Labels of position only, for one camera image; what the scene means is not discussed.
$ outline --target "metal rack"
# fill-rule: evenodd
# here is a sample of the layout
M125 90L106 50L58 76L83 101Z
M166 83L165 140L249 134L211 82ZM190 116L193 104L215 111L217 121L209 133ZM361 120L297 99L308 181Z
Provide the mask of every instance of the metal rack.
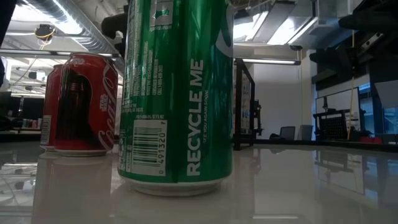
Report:
M235 134L234 134L234 150L241 149L241 141L243 139L249 140L249 145L252 146L254 144L254 140L256 139L257 131L254 130L254 95L255 95L255 87L256 84L254 80L244 64L243 60L237 58L235 60L236 63L236 103L235 103ZM250 81L250 133L249 134L241 134L241 117L242 117L242 77L243 74Z

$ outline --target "can label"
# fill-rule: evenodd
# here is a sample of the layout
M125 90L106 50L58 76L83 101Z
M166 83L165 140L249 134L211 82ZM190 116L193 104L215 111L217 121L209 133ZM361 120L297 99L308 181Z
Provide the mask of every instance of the can label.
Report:
M43 109L41 146L54 146L55 130L58 118L58 99L61 89L62 65L54 66L47 77Z
M134 6L119 173L163 183L230 175L233 8L225 0Z
M73 54L63 66L55 148L111 150L118 73L110 59Z

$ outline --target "computer monitor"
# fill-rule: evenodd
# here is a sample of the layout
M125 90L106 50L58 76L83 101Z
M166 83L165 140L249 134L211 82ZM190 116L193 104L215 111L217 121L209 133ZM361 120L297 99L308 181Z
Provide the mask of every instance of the computer monitor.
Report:
M8 104L11 98L10 91L0 92L0 116L7 116Z

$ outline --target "barcode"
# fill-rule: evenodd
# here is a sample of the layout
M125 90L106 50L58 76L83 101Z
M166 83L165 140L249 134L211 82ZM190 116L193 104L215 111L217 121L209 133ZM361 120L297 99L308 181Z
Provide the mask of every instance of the barcode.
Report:
M166 139L166 120L135 120L132 135L131 172L165 176Z
M40 138L40 144L42 144L42 145L49 144L50 131L51 131L51 115L43 115L42 137Z

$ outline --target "window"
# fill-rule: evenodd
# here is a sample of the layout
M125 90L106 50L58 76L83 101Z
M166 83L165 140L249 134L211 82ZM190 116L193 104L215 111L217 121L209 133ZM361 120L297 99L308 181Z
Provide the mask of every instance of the window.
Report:
M398 108L383 109L384 134L398 134Z
M373 101L371 97L371 85L366 83L359 87L359 104L361 105L361 110L365 113L364 116L364 126L365 130L374 133L374 118L373 118Z

